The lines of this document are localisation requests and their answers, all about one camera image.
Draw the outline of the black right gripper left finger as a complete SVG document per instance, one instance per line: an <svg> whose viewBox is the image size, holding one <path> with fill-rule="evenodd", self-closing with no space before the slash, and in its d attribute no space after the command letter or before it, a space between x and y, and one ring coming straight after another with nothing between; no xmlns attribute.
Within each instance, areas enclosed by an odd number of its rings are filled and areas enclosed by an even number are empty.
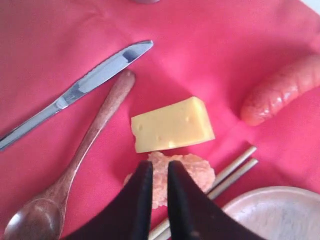
<svg viewBox="0 0 320 240"><path fill-rule="evenodd" d="M150 231L153 165L141 161L119 194L66 240L147 240Z"/></svg>

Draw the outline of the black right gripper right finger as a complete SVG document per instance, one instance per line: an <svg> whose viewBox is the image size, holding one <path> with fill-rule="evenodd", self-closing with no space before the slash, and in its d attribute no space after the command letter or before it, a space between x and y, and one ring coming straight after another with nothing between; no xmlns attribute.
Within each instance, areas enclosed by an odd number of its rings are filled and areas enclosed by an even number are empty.
<svg viewBox="0 0 320 240"><path fill-rule="evenodd" d="M173 240L258 240L215 205L180 161L168 164L168 218Z"/></svg>

